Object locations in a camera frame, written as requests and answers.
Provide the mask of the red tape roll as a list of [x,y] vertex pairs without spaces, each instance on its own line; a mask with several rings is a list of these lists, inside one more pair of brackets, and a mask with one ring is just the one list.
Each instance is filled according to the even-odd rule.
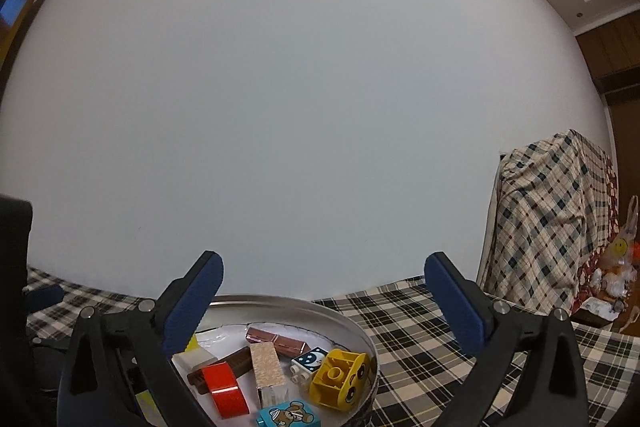
[[248,415],[250,409],[231,366],[218,362],[202,369],[206,387],[222,419]]

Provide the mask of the white rectangular paper box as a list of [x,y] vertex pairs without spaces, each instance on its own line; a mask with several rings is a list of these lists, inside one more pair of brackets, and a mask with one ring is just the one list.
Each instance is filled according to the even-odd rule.
[[264,409],[288,401],[288,381],[273,343],[251,343],[250,356],[260,406]]

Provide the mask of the pink brown case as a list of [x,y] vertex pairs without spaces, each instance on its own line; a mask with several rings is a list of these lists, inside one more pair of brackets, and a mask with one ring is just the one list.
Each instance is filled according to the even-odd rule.
[[249,343],[272,343],[279,355],[296,358],[310,350],[308,343],[282,336],[272,332],[266,332],[256,327],[249,327],[245,333],[245,339]]

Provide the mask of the cyan bear toy brick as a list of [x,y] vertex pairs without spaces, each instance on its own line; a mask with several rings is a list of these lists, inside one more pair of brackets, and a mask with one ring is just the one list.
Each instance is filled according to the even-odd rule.
[[308,403],[293,400],[260,410],[255,423],[259,427],[319,427],[321,419]]

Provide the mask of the yellow face toy brick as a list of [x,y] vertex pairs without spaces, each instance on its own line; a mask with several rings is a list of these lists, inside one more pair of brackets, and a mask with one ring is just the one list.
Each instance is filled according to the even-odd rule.
[[350,411],[362,395],[370,367],[367,353],[332,349],[309,384],[310,401],[331,410]]

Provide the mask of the green white floss packet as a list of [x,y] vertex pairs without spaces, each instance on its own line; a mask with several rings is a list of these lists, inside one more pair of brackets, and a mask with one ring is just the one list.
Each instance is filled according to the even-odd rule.
[[163,416],[157,408],[152,395],[147,390],[137,393],[136,400],[144,419],[149,424],[153,426],[165,426]]

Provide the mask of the small yellow cube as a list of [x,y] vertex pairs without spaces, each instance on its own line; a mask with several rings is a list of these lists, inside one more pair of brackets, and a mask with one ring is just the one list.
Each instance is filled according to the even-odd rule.
[[184,351],[190,352],[192,350],[195,350],[196,348],[198,348],[198,340],[194,335],[192,335]]

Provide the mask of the black white plaid tablecloth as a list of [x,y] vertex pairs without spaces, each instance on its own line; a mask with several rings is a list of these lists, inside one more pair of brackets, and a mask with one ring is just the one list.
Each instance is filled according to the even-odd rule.
[[[43,339],[70,337],[77,315],[86,306],[118,312],[139,301],[28,268],[26,287],[30,291],[54,284],[65,291],[62,303],[27,319]],[[432,425],[472,369],[472,359],[462,355],[422,277],[326,298],[322,306],[352,319],[378,349],[382,376],[372,425]],[[639,379],[639,340],[580,324],[574,332],[586,377],[589,422],[604,426]]]

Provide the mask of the yellow smiley plastic bag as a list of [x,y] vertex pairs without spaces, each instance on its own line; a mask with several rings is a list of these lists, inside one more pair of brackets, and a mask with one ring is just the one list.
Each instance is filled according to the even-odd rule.
[[602,272],[601,288],[606,295],[614,299],[624,299],[629,287],[637,277],[634,269],[634,239],[638,232],[639,199],[631,197],[627,209],[627,221],[606,247],[599,261]]

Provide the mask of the round metal tin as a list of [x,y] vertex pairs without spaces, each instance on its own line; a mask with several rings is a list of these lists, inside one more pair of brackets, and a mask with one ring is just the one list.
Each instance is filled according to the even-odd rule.
[[[290,400],[302,400],[311,405],[319,416],[320,426],[371,426],[373,401],[378,390],[378,368],[376,349],[363,329],[345,315],[330,308],[308,303],[308,301],[261,295],[218,296],[210,303],[195,329],[198,344],[211,355],[221,360],[227,355],[247,346],[246,331],[250,327],[272,332],[288,338],[302,340],[311,348],[321,347],[326,351],[340,348],[350,352],[367,353],[370,369],[363,378],[363,391],[348,412],[340,412],[311,403],[306,388],[291,381],[290,359],[280,358],[288,385]],[[168,359],[169,368],[177,373],[180,390],[190,392],[198,412],[207,415],[206,426],[257,426],[256,417],[262,407],[259,403],[253,371],[238,377],[250,413],[222,419],[210,395],[199,395],[188,384],[186,370]]]

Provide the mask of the plaid covered furniture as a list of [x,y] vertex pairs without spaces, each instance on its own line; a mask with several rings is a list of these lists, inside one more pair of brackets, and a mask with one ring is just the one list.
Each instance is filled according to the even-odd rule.
[[477,284],[529,311],[572,312],[617,230],[608,153],[568,130],[501,155]]

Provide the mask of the white moon toy brick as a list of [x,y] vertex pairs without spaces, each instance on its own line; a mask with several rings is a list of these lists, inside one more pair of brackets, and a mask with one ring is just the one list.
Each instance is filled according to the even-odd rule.
[[292,382],[297,386],[308,386],[328,354],[329,352],[321,347],[315,347],[292,358],[290,364]]

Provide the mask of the brown wooden door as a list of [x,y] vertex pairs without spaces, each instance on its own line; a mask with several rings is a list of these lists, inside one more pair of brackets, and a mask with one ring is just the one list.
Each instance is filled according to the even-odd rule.
[[12,46],[21,24],[36,0],[6,0],[1,5],[1,53],[0,65]]

